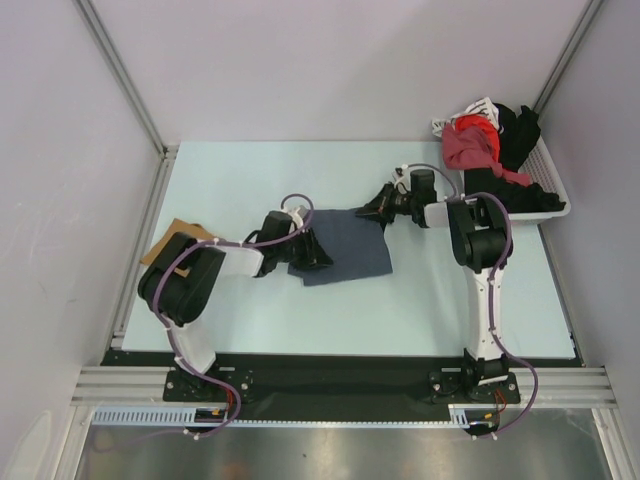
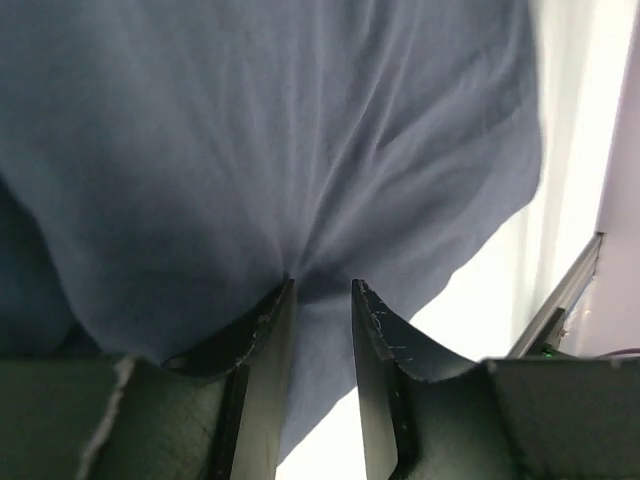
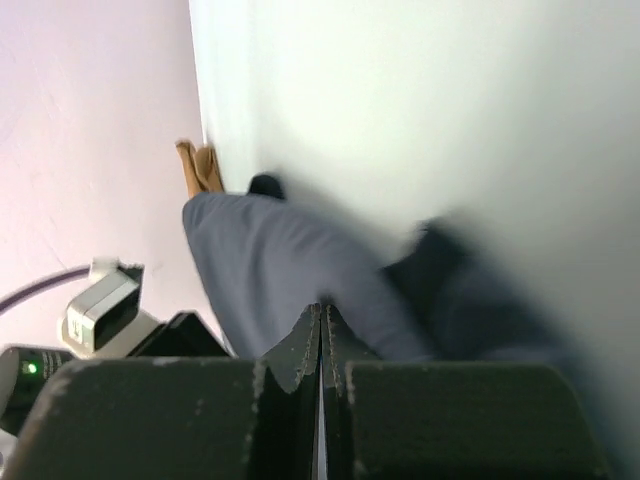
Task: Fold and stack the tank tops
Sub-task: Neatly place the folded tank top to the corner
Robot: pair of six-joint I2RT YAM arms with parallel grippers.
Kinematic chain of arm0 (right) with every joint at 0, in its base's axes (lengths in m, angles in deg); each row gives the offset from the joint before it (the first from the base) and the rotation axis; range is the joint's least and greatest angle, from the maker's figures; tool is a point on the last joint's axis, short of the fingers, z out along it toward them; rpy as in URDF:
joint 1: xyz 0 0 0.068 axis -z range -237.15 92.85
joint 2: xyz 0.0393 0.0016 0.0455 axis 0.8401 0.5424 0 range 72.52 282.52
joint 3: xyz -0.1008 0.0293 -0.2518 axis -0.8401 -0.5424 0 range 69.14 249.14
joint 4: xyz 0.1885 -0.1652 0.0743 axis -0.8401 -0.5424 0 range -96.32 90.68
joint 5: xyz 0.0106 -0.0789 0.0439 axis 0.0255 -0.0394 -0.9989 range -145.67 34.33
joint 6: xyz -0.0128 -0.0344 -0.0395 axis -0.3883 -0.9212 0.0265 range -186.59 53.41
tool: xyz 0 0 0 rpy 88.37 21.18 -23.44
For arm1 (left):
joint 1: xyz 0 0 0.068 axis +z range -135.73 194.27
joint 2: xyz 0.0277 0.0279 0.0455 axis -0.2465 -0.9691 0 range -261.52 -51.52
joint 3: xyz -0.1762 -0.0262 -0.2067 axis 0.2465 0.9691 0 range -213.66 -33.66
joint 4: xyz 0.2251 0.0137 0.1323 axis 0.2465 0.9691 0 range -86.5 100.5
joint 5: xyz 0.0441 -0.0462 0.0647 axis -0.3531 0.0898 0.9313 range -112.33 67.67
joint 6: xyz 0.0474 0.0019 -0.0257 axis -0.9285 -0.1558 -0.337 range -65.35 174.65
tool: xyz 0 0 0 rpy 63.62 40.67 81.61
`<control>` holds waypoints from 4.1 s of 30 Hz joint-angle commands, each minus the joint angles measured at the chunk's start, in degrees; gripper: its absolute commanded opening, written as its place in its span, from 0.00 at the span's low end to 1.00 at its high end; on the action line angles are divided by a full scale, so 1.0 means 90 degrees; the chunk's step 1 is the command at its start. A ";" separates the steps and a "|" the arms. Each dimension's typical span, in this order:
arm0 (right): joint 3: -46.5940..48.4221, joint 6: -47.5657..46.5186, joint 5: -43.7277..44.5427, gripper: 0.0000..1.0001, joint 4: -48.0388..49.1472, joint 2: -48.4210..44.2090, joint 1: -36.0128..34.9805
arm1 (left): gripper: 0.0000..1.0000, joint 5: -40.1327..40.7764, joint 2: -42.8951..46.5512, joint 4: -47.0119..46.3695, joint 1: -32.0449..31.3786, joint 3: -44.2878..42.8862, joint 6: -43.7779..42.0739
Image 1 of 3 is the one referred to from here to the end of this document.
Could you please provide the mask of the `blue printed garment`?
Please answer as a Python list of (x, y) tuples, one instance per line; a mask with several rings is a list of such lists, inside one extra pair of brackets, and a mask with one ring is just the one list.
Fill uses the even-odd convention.
[(384, 228), (375, 221), (357, 217), (355, 209), (316, 210), (311, 227), (333, 264), (311, 271), (289, 265), (287, 273), (300, 278), (305, 287), (380, 277), (393, 272)]

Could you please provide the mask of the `tan ribbed tank top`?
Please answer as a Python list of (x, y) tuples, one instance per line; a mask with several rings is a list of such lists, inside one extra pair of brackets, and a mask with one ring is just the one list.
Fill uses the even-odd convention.
[[(173, 258), (179, 256), (192, 245), (205, 240), (212, 240), (214, 235), (197, 223), (188, 223), (174, 218), (165, 234), (151, 247), (140, 263), (146, 266), (140, 279), (164, 273), (161, 267), (168, 266)], [(216, 275), (220, 268), (220, 254), (214, 249), (200, 248), (192, 252), (173, 270), (180, 278), (195, 278)]]

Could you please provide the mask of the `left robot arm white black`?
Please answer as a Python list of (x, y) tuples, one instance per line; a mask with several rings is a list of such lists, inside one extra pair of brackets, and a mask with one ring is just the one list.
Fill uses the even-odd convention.
[(312, 216), (304, 207), (271, 211), (241, 242), (174, 219), (141, 260), (146, 270), (137, 294), (163, 324), (176, 363), (189, 372), (185, 385), (197, 398), (210, 399), (221, 387), (220, 374), (210, 368), (216, 350), (199, 320), (214, 286), (225, 277), (263, 277), (281, 263), (303, 272), (332, 266), (310, 226)]

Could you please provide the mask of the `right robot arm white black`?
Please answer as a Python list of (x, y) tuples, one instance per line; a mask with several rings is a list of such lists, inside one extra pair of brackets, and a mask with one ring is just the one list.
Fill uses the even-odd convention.
[(504, 270), (513, 252), (512, 226), (505, 206), (493, 194), (454, 190), (451, 197), (440, 200), (435, 175), (442, 173), (426, 163), (398, 167), (393, 179), (358, 208), (356, 216), (386, 226), (405, 215), (423, 229), (449, 230), (453, 256), (465, 273), (471, 324), (461, 388), (469, 399), (484, 401), (509, 372), (500, 299)]

